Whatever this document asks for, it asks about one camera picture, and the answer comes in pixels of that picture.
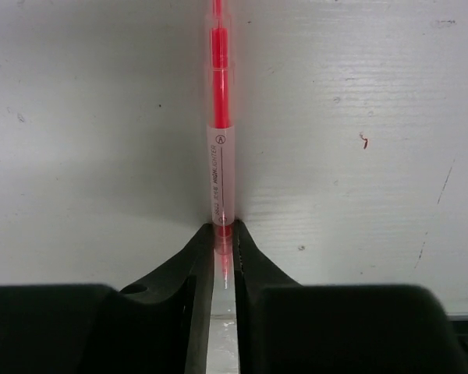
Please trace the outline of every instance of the hole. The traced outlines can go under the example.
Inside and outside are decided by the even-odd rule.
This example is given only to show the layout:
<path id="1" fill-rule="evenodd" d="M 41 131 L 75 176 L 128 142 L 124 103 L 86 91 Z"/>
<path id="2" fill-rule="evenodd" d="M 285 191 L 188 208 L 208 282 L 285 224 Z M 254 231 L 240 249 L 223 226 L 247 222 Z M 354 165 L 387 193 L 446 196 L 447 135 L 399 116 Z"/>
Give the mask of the hole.
<path id="1" fill-rule="evenodd" d="M 139 294 L 140 292 L 147 291 L 147 287 L 143 284 L 130 284 L 123 288 L 120 292 L 125 295 Z"/>

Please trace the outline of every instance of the black clamp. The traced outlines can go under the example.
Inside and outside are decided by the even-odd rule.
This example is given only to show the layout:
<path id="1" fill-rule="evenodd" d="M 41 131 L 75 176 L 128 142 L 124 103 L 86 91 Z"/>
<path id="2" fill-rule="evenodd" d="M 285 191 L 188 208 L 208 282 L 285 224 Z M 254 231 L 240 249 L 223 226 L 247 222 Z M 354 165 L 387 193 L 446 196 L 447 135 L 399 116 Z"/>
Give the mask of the black clamp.
<path id="1" fill-rule="evenodd" d="M 468 373 L 468 320 L 403 285 L 302 286 L 233 232 L 242 374 Z M 213 231 L 120 292 L 0 287 L 0 373 L 206 372 Z"/>

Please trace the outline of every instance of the pen barrel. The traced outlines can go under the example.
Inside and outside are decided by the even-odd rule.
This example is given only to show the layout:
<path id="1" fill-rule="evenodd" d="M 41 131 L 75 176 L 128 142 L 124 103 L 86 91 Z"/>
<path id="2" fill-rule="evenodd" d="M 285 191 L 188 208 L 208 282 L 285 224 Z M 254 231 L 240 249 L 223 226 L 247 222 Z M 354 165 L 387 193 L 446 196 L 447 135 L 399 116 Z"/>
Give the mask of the pen barrel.
<path id="1" fill-rule="evenodd" d="M 214 2 L 211 14 L 206 18 L 207 57 L 206 57 L 206 103 L 207 123 L 216 129 L 232 126 L 233 63 L 232 42 L 230 40 L 231 18 L 224 2 Z M 223 13 L 217 14 L 215 6 Z"/>
<path id="2" fill-rule="evenodd" d="M 207 24 L 207 140 L 215 250 L 232 251 L 235 219 L 235 138 L 232 123 L 231 18 L 226 0 L 211 0 Z"/>

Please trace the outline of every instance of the red mark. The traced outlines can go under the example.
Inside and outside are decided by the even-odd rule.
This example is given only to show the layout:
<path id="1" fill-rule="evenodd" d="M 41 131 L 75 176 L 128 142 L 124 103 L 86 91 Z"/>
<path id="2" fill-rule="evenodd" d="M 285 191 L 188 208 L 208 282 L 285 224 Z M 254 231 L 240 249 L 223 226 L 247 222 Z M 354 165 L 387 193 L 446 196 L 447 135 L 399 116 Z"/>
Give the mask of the red mark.
<path id="1" fill-rule="evenodd" d="M 368 138 L 365 138 L 364 135 L 362 135 L 362 133 L 359 134 L 360 138 L 364 141 L 364 149 L 367 148 L 367 144 L 369 143 L 369 139 Z"/>

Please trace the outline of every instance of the white wall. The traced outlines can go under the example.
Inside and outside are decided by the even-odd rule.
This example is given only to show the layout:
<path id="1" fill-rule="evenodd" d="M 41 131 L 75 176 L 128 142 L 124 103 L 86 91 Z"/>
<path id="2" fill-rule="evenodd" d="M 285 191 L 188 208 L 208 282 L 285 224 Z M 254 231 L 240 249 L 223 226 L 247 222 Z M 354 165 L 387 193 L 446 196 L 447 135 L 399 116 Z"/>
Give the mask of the white wall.
<path id="1" fill-rule="evenodd" d="M 207 220 L 200 4 L 0 0 L 0 283 L 121 287 Z M 235 16 L 259 246 L 303 283 L 421 283 L 468 312 L 468 0 Z"/>

